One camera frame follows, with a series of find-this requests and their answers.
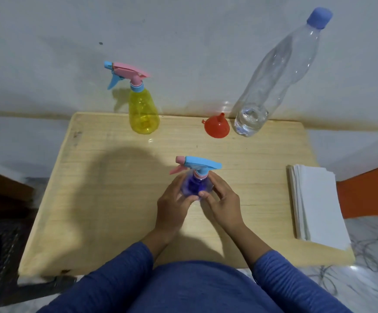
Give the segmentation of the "person's right hand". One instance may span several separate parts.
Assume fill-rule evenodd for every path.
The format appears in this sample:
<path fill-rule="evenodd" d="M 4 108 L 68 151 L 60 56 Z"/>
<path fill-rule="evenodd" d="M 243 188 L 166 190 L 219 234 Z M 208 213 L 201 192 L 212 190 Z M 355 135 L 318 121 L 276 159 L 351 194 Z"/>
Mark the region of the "person's right hand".
<path fill-rule="evenodd" d="M 245 226 L 240 208 L 240 198 L 229 184 L 213 171 L 209 172 L 213 191 L 218 197 L 218 206 L 210 207 L 217 223 L 227 234 Z"/>

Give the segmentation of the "person's left hand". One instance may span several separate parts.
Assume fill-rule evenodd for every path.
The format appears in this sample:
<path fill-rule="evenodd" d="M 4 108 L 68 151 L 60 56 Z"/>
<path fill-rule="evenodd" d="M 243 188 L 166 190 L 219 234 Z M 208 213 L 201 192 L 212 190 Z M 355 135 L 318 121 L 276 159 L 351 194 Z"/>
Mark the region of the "person's left hand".
<path fill-rule="evenodd" d="M 179 206 L 177 197 L 181 194 L 181 185 L 186 174 L 182 173 L 167 186 L 157 201 L 155 231 L 160 233 L 166 242 L 171 242 L 180 231 L 190 206 Z"/>

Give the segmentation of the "blue spray bottle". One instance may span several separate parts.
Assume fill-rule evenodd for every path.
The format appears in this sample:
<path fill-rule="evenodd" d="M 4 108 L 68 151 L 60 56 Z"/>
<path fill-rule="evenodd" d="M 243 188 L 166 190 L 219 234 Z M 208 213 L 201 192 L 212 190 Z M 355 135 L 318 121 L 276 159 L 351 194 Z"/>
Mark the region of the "blue spray bottle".
<path fill-rule="evenodd" d="M 181 185 L 183 196 L 198 195 L 201 191 L 212 192 L 214 186 L 209 172 L 222 169 L 221 163 L 195 156 L 177 156 L 175 162 L 177 166 L 169 172 L 170 175 L 187 170 L 185 180 Z"/>

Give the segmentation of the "person's left forearm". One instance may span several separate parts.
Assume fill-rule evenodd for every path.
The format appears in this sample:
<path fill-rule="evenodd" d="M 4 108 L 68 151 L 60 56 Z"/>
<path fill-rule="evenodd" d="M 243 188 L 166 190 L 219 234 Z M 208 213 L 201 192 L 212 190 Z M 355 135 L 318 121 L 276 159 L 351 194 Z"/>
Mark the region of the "person's left forearm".
<path fill-rule="evenodd" d="M 124 309 L 148 280 L 155 258 L 174 235 L 170 230 L 155 228 L 37 313 L 112 313 Z"/>

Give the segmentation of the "person's right forearm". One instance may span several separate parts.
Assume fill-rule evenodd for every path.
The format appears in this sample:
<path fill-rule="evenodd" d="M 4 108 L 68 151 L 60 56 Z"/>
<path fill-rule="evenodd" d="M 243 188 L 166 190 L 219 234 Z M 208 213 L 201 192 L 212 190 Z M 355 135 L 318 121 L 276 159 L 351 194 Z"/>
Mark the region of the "person's right forearm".
<path fill-rule="evenodd" d="M 242 253 L 256 283 L 284 313 L 353 313 L 243 222 L 225 231 Z"/>

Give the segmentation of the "red plastic funnel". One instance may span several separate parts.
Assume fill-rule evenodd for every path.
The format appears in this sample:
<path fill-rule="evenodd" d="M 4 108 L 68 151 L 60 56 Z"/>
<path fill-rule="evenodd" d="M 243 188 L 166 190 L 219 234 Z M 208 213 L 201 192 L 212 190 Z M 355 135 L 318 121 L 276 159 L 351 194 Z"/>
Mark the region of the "red plastic funnel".
<path fill-rule="evenodd" d="M 205 132 L 213 138 L 225 138 L 228 136 L 230 126 L 224 113 L 202 120 Z"/>

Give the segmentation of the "blue shirt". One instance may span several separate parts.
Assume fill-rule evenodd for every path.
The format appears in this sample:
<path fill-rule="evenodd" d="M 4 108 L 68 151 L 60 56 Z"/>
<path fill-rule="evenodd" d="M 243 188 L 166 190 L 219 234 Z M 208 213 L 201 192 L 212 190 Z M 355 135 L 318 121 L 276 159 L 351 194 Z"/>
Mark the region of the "blue shirt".
<path fill-rule="evenodd" d="M 153 270 L 126 313 L 283 313 L 252 278 L 214 262 Z"/>

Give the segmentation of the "yellow spray bottle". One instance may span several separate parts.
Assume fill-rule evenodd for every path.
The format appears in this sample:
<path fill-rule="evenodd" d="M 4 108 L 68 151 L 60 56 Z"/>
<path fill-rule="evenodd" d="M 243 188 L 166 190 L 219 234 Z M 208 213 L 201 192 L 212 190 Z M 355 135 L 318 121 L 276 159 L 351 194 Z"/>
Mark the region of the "yellow spray bottle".
<path fill-rule="evenodd" d="M 150 78 L 151 75 L 140 68 L 119 62 L 104 61 L 104 68 L 110 70 L 112 74 L 108 90 L 112 90 L 119 81 L 129 81 L 128 105 L 131 129 L 142 135 L 157 130 L 160 124 L 159 113 L 143 82 L 143 79 Z"/>

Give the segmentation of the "stack of white paper napkins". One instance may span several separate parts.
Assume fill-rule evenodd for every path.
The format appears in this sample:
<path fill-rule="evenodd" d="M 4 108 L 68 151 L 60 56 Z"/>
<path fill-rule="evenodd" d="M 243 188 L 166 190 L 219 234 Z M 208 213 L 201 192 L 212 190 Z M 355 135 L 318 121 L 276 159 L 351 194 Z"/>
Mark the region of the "stack of white paper napkins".
<path fill-rule="evenodd" d="M 296 238 L 344 251 L 351 247 L 335 174 L 302 164 L 287 166 L 287 173 Z"/>

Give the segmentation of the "clear plastic water bottle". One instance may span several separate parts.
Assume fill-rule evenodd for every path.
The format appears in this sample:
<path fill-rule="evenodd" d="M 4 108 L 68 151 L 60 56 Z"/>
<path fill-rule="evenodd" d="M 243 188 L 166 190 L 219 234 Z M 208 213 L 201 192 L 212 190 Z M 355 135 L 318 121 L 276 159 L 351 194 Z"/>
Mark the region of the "clear plastic water bottle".
<path fill-rule="evenodd" d="M 305 25 L 283 38 L 259 63 L 236 106 L 233 127 L 251 137 L 282 104 L 292 85 L 300 81 L 314 62 L 320 34 L 333 17 L 331 10 L 315 8 Z"/>

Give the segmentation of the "orange furniture panel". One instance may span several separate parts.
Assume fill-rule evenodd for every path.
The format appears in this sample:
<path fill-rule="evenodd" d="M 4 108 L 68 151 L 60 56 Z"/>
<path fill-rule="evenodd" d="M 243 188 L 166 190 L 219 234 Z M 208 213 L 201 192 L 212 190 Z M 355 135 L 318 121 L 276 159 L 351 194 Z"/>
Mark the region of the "orange furniture panel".
<path fill-rule="evenodd" d="M 344 219 L 378 216 L 378 168 L 336 185 Z"/>

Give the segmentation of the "dark brown wooden furniture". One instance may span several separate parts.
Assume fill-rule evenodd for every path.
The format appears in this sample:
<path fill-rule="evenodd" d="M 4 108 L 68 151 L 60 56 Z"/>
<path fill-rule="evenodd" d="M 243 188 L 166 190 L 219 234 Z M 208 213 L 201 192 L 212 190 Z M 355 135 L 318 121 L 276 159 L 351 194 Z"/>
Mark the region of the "dark brown wooden furniture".
<path fill-rule="evenodd" d="M 18 219 L 30 215 L 34 189 L 0 175 L 0 219 Z"/>

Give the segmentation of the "black mesh chair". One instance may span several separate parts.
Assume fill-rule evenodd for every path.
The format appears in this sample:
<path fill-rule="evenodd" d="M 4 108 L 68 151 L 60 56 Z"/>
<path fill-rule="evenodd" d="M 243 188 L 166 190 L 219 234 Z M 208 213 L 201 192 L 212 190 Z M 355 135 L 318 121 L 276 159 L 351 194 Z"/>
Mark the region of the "black mesh chair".
<path fill-rule="evenodd" d="M 66 274 L 44 277 L 41 283 L 18 284 L 18 268 L 37 210 L 0 212 L 0 307 L 62 293 L 77 282 Z"/>

